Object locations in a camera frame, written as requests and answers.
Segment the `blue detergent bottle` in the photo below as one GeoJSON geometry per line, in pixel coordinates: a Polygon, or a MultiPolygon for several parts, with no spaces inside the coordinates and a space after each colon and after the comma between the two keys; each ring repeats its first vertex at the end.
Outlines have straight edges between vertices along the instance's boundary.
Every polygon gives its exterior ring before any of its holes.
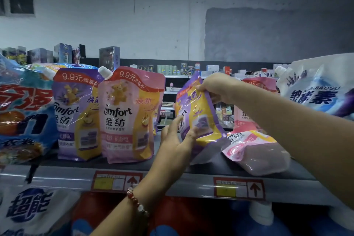
{"type": "Polygon", "coordinates": [[[240,216],[233,228],[237,236],[291,236],[274,216],[271,202],[251,202],[248,213],[240,216]]]}
{"type": "Polygon", "coordinates": [[[354,211],[333,207],[327,216],[319,216],[310,226],[314,236],[354,236],[354,211]]]}

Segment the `bracelet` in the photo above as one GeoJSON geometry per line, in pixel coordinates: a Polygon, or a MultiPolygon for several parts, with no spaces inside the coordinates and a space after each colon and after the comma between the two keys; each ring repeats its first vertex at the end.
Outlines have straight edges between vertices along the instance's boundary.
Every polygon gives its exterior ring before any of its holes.
{"type": "Polygon", "coordinates": [[[136,205],[139,213],[144,214],[146,217],[150,216],[149,212],[144,209],[144,206],[138,202],[137,198],[134,197],[133,188],[128,188],[127,196],[136,205]]]}

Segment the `white bottle cap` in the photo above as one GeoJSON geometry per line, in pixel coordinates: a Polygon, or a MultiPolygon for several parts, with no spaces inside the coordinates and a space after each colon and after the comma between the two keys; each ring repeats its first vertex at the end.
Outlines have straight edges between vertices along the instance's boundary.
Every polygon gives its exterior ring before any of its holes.
{"type": "Polygon", "coordinates": [[[250,217],[257,223],[270,226],[273,224],[274,213],[271,202],[251,202],[249,208],[250,217]]]}
{"type": "Polygon", "coordinates": [[[102,77],[104,77],[104,79],[109,79],[110,77],[112,77],[113,75],[113,72],[110,71],[108,68],[104,67],[104,66],[101,66],[99,69],[98,69],[98,72],[100,73],[100,75],[102,77]]]}
{"type": "Polygon", "coordinates": [[[42,73],[49,78],[50,80],[53,80],[56,72],[54,70],[51,70],[49,68],[44,67],[44,69],[42,70],[42,73]]]}
{"type": "Polygon", "coordinates": [[[282,66],[277,66],[274,70],[274,74],[277,74],[279,77],[281,77],[282,74],[286,71],[285,67],[282,66]]]}
{"type": "Polygon", "coordinates": [[[354,231],[354,211],[348,207],[332,207],[328,216],[343,228],[354,231]]]}

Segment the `arrow sign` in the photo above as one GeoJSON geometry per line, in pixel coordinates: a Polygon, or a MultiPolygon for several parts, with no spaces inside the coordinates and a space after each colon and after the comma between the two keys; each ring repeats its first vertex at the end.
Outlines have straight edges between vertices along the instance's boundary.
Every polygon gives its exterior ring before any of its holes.
{"type": "Polygon", "coordinates": [[[138,181],[132,176],[130,179],[127,180],[127,183],[130,183],[130,187],[133,187],[133,184],[137,184],[138,181]]]}
{"type": "Polygon", "coordinates": [[[254,191],[254,196],[257,198],[257,190],[261,190],[259,186],[256,183],[253,183],[252,186],[250,187],[250,190],[254,191]]]}

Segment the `yellow price label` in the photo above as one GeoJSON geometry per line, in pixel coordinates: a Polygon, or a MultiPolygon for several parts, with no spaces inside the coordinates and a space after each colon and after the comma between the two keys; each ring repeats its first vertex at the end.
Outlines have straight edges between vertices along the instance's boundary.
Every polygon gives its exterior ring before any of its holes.
{"type": "Polygon", "coordinates": [[[111,190],[113,186],[113,178],[97,177],[93,185],[94,189],[111,190]]]}
{"type": "Polygon", "coordinates": [[[236,198],[236,186],[218,184],[216,187],[216,195],[220,197],[236,198]]]}

